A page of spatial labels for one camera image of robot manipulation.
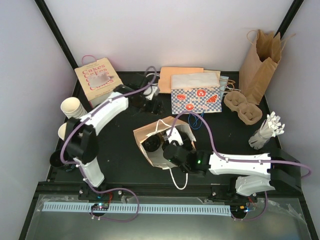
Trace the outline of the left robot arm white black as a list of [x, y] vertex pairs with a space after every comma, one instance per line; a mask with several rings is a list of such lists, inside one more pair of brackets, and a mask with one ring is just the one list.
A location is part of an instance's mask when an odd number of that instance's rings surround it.
[[60, 161], [64, 165], [75, 165], [83, 181], [90, 186], [89, 193], [97, 200], [108, 192], [102, 184], [105, 176], [98, 163], [99, 133], [118, 114], [128, 107], [143, 112], [158, 114], [162, 103], [157, 99], [160, 92], [156, 79], [159, 73], [141, 76], [139, 85], [118, 85], [101, 104], [80, 118], [71, 117], [66, 122], [64, 144]]

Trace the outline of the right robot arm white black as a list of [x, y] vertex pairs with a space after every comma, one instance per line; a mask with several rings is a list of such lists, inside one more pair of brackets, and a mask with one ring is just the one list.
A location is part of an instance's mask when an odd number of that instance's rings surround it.
[[234, 202], [255, 193], [277, 191], [300, 193], [299, 161], [280, 148], [254, 155], [235, 155], [196, 150], [174, 142], [163, 147], [163, 157], [185, 174], [235, 175], [227, 189]]

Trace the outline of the paper coffee cup black sleeve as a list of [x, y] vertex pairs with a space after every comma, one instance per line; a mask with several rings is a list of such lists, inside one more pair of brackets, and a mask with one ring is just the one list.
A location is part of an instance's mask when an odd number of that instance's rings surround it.
[[161, 146], [161, 139], [158, 135], [152, 135], [142, 143], [142, 146], [146, 152], [155, 152]]

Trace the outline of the orange paper bag white handles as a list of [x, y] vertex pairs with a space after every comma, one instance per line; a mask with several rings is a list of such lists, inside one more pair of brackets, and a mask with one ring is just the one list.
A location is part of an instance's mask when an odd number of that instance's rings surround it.
[[185, 174], [184, 186], [179, 187], [172, 172], [172, 168], [175, 168], [177, 165], [170, 159], [165, 159], [164, 148], [170, 143], [176, 143], [179, 146], [183, 146], [186, 143], [188, 147], [194, 149], [196, 137], [189, 124], [168, 116], [135, 129], [133, 135], [139, 150], [150, 165], [162, 170], [168, 170], [175, 187], [180, 191], [184, 190], [188, 184], [189, 174]]

